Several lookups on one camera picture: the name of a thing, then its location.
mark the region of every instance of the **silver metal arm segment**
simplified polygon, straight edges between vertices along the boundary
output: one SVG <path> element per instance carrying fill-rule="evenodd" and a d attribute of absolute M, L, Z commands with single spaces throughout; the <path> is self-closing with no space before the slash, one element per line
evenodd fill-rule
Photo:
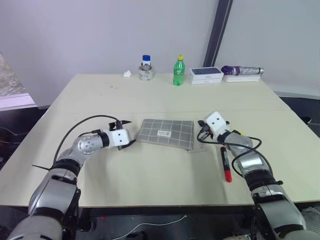
<path fill-rule="evenodd" d="M 224 143 L 234 157 L 253 148 L 252 140 L 238 132 L 230 132 L 218 112 L 210 114 L 204 122 L 209 126 L 213 140 Z M 276 181 L 265 160 L 256 152 L 240 156 L 236 164 L 241 171 L 255 203 L 254 212 L 262 236 L 267 240 L 320 240 L 316 233 L 306 230 L 306 223 L 280 184 Z"/>
<path fill-rule="evenodd" d="M 125 129 L 105 129 L 78 137 L 34 191 L 28 205 L 29 217 L 17 225 L 8 240 L 61 240 L 62 226 L 72 219 L 78 206 L 81 191 L 77 177 L 86 160 L 101 148 L 126 147 L 132 142 Z"/>

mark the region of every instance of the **floor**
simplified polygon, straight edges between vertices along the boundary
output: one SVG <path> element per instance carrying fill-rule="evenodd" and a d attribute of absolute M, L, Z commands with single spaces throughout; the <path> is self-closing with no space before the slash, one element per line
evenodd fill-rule
<path fill-rule="evenodd" d="M 320 101 L 303 98 L 283 97 L 293 111 L 300 117 L 312 118 L 309 127 L 320 137 Z M 20 142 L 46 109 L 26 108 L 0 112 L 0 127 L 10 129 L 17 135 L 0 128 L 0 141 Z M 18 144 L 0 142 L 0 169 L 17 148 Z M 6 239 L 8 233 L 25 217 L 25 209 L 0 206 L 0 240 Z M 140 223 L 163 224 L 175 221 L 183 215 L 158 215 L 158 216 L 108 216 L 98 217 L 97 228 L 94 232 L 78 232 L 79 240 L 112 240 L 122 236 Z M 248 223 L 243 214 L 192 214 L 187 218 L 166 226 L 143 225 L 137 231 L 147 233 L 149 239 L 223 239 L 232 234 L 249 233 Z"/>

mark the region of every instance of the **black joint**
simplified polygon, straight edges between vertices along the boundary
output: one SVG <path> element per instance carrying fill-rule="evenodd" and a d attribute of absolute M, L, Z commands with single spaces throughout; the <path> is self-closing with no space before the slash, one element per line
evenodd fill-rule
<path fill-rule="evenodd" d="M 265 185 L 277 184 L 271 172 L 265 169 L 251 171 L 245 175 L 244 179 L 250 191 Z"/>
<path fill-rule="evenodd" d="M 206 125 L 205 121 L 203 121 L 203 120 L 199 120 L 198 124 L 200 127 L 203 127 L 204 125 Z"/>
<path fill-rule="evenodd" d="M 226 130 L 223 134 L 220 134 L 220 135 L 217 137 L 218 142 L 224 143 L 225 140 L 226 140 L 226 137 L 227 137 L 230 133 L 231 133 L 231 132 L 229 132 L 229 131 Z"/>
<path fill-rule="evenodd" d="M 102 139 L 102 146 L 103 148 L 108 147 L 110 144 L 110 140 L 108 135 L 105 132 L 100 132 L 98 133 L 98 135 L 101 137 Z"/>
<path fill-rule="evenodd" d="M 81 170 L 81 166 L 77 161 L 73 159 L 64 158 L 59 161 L 56 161 L 51 167 L 51 169 L 66 169 L 78 176 Z"/>
<path fill-rule="evenodd" d="M 57 220 L 59 223 L 62 222 L 62 219 L 64 217 L 64 214 L 60 210 L 50 208 L 50 207 L 38 207 L 35 209 L 35 211 L 32 215 L 53 218 L 53 219 Z"/>

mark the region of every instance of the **white wall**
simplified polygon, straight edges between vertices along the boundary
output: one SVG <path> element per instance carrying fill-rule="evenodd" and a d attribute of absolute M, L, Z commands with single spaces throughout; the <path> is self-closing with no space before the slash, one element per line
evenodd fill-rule
<path fill-rule="evenodd" d="M 77 73 L 201 67 L 218 0 L 2 0 L 0 52 L 38 106 Z"/>
<path fill-rule="evenodd" d="M 216 65 L 263 67 L 287 95 L 320 98 L 320 0 L 234 0 Z"/>

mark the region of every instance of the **table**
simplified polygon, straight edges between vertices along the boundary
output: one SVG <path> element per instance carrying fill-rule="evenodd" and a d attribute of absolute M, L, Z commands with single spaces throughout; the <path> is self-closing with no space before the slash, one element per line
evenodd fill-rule
<path fill-rule="evenodd" d="M 230 126 L 258 137 L 276 180 L 294 202 L 320 200 L 319 138 L 262 81 L 222 82 L 179 87 L 171 74 L 148 82 L 136 75 L 76 75 L 29 132 L 0 171 L 0 205 L 27 206 L 46 174 L 32 167 L 52 165 L 56 148 L 70 127 L 85 117 L 108 114 L 121 120 L 132 136 L 145 118 L 203 119 L 219 111 Z M 108 128 L 109 120 L 91 119 L 70 134 Z M 195 133 L 200 128 L 195 124 Z M 129 148 L 96 152 L 78 176 L 80 207 L 238 206 L 253 201 L 243 178 L 232 171 L 224 180 L 219 148 L 194 145 L 200 152 L 137 142 Z"/>

